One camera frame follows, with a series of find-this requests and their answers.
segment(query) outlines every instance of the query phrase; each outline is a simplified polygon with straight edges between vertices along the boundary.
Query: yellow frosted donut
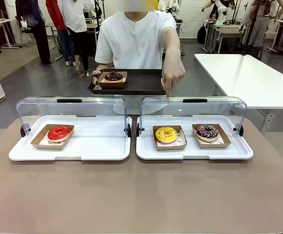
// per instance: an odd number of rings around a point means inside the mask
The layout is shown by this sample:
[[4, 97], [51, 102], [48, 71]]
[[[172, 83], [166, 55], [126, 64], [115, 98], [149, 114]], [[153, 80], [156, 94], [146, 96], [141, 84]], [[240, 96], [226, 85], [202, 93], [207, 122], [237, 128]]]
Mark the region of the yellow frosted donut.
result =
[[177, 132], [175, 129], [170, 127], [161, 127], [156, 131], [156, 138], [162, 143], [172, 143], [177, 138]]

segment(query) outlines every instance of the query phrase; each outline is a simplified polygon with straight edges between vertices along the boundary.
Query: clear plastic lid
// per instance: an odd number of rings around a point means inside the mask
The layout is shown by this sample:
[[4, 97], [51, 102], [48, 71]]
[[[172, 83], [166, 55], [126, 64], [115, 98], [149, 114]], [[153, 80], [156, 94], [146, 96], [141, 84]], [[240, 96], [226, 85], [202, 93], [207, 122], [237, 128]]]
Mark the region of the clear plastic lid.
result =
[[140, 124], [137, 129], [138, 136], [142, 134], [149, 123], [154, 122], [153, 115], [161, 116], [156, 119], [162, 121], [164, 117], [174, 117], [173, 123], [180, 122], [181, 117], [197, 117], [205, 121], [201, 124], [216, 123], [218, 117], [226, 117], [231, 122], [232, 132], [242, 136], [243, 119], [247, 110], [244, 101], [237, 97], [145, 97], [140, 106]]
[[22, 136], [30, 134], [34, 123], [45, 116], [122, 116], [124, 131], [128, 133], [125, 101], [121, 97], [27, 97], [19, 101], [16, 108]]

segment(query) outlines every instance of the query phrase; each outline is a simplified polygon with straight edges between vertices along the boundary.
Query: person's right hand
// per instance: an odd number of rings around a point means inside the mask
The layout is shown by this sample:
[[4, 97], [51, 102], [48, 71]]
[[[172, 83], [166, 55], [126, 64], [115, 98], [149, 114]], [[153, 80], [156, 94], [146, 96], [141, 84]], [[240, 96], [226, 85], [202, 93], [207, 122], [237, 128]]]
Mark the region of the person's right hand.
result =
[[97, 77], [99, 77], [100, 74], [101, 74], [101, 71], [93, 71], [92, 79], [91, 79], [93, 84], [97, 83], [97, 81], [98, 81]]

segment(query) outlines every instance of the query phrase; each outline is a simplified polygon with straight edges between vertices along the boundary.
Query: yellow icing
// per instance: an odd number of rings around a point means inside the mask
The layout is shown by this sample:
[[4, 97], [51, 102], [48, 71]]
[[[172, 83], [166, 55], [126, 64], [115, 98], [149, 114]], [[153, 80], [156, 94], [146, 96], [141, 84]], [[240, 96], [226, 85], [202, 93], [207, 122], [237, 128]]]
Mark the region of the yellow icing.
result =
[[177, 138], [177, 132], [175, 129], [170, 127], [161, 127], [158, 128], [156, 131], [156, 138], [164, 141], [171, 141], [176, 140]]

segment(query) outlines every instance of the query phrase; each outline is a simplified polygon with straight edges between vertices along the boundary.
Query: red donut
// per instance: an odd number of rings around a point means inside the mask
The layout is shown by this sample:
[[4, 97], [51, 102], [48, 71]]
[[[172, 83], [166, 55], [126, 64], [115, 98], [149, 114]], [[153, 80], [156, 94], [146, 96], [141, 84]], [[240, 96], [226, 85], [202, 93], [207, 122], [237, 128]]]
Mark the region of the red donut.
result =
[[49, 130], [47, 137], [52, 142], [62, 142], [66, 140], [70, 134], [71, 130], [65, 126], [57, 126]]

